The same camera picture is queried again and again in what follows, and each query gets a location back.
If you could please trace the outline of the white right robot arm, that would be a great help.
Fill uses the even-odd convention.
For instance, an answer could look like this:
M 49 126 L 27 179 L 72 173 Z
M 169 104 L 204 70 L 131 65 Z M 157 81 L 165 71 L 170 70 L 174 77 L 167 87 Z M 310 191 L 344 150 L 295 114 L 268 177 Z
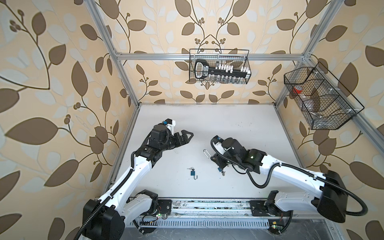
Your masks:
M 318 212 L 324 218 L 344 223 L 347 216 L 364 216 L 368 212 L 365 202 L 347 190 L 340 175 L 334 171 L 313 172 L 283 161 L 257 150 L 246 150 L 236 139 L 215 136 L 210 141 L 215 154 L 211 160 L 223 170 L 235 165 L 243 170 L 252 184 L 265 189 L 272 178 L 277 178 L 301 189 L 298 193 L 271 191 L 266 208 L 280 212 Z

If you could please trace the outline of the brass padlock with key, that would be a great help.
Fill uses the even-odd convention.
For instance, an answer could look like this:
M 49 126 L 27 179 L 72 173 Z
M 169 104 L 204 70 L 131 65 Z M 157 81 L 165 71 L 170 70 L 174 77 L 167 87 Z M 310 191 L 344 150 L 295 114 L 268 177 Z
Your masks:
M 208 150 L 206 150 L 206 149 L 204 149 L 203 150 L 203 153 L 205 154 L 205 156 L 208 158 L 208 159 L 210 159 L 212 156 L 211 156 L 211 154 L 208 152 Z

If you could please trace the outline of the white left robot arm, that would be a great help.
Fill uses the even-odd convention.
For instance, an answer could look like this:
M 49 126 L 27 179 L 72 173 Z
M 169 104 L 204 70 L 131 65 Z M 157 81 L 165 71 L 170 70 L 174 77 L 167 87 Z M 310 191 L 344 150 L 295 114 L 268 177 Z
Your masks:
M 89 200 L 83 209 L 83 224 L 75 239 L 119 240 L 126 226 L 141 214 L 157 211 L 158 195 L 141 191 L 129 199 L 144 176 L 150 172 L 164 151 L 188 144 L 194 134 L 186 130 L 174 132 L 175 122 L 167 119 L 153 127 L 141 146 L 130 157 L 130 167 L 97 200 Z

